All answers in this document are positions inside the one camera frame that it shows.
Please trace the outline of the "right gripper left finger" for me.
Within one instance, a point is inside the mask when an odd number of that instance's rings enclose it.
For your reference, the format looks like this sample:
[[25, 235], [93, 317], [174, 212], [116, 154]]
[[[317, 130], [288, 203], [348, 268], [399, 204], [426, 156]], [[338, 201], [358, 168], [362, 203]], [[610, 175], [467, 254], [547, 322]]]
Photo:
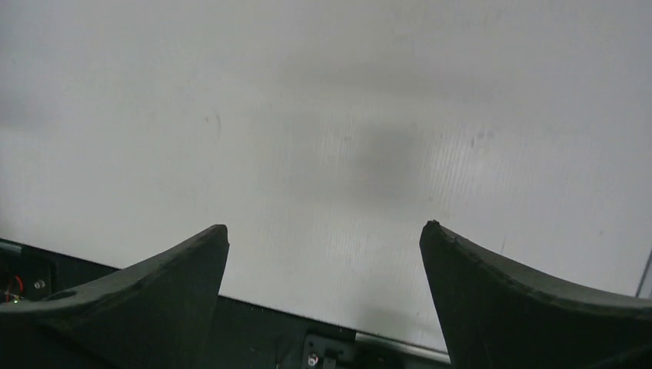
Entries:
[[196, 368], [228, 259], [215, 224], [151, 258], [1, 307], [3, 368]]

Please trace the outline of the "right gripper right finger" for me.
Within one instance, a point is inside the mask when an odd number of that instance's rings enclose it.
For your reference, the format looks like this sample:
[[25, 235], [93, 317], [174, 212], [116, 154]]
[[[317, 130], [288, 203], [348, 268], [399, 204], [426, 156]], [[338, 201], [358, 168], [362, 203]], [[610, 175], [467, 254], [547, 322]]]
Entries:
[[454, 368], [649, 368], [651, 302], [565, 281], [429, 221], [419, 241]]

